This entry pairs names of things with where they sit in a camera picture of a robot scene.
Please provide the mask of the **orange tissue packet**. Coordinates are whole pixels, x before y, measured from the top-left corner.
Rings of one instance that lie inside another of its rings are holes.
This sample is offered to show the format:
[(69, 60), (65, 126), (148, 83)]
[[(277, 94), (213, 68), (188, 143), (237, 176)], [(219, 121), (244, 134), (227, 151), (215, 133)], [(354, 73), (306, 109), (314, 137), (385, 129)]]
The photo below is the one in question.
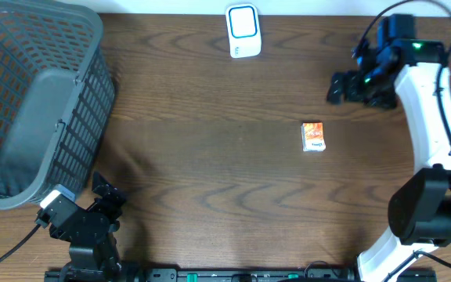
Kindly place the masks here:
[(326, 149), (322, 122), (305, 122), (301, 125), (304, 152), (323, 152)]

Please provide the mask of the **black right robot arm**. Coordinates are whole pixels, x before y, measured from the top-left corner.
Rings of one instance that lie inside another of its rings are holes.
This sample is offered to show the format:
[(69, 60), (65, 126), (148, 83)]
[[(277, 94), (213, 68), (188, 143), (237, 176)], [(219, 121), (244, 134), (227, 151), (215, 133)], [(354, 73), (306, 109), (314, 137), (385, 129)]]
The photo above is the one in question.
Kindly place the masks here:
[(346, 276), (396, 281), (422, 257), (451, 244), (450, 48), (420, 40), (409, 14), (378, 17), (377, 46), (362, 38), (358, 69), (333, 75), (328, 102), (361, 102), (405, 112), (414, 173), (388, 203), (388, 228)]

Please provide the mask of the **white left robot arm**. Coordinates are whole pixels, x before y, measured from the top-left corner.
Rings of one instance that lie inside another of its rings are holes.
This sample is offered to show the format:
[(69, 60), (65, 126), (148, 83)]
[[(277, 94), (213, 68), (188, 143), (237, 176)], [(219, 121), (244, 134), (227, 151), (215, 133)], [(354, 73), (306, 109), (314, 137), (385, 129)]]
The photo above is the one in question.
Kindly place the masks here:
[(97, 197), (88, 208), (60, 194), (45, 209), (50, 237), (70, 244), (70, 261), (60, 270), (59, 281), (112, 281), (121, 274), (114, 232), (126, 197), (98, 172), (92, 192)]

